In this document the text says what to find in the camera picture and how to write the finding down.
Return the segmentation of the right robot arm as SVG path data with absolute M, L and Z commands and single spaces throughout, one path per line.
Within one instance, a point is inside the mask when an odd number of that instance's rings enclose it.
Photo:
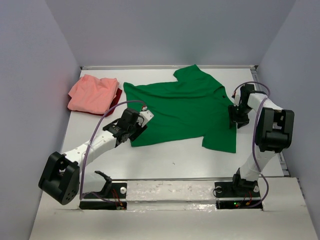
M 237 129 L 249 124 L 249 113 L 255 111 L 251 154 L 236 171 L 230 183 L 235 196 L 258 190 L 258 178 L 269 161 L 290 147 L 293 137 L 295 113 L 273 103 L 270 90 L 258 91 L 252 81 L 236 87 L 234 100 L 228 106 L 229 126 Z

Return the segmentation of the green t shirt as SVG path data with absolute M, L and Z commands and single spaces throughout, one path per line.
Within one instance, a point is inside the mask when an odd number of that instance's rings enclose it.
M 138 111 L 141 106 L 136 101 L 144 101 L 154 115 L 131 146 L 201 137 L 202 147 L 234 154 L 237 130 L 230 126 L 228 107 L 232 102 L 225 87 L 197 65 L 178 69 L 173 76 L 174 82 L 123 84 L 128 107 Z

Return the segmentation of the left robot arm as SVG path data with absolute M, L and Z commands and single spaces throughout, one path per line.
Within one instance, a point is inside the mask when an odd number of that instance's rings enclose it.
M 153 117 L 146 108 L 142 111 L 126 108 L 120 118 L 95 129 L 93 136 L 82 145 L 64 153 L 53 152 L 47 159 L 38 187 L 61 205 L 69 204 L 76 196 L 83 199 L 89 194 L 106 201 L 112 179 L 99 170 L 86 172 L 87 165 L 127 140 L 136 140 Z

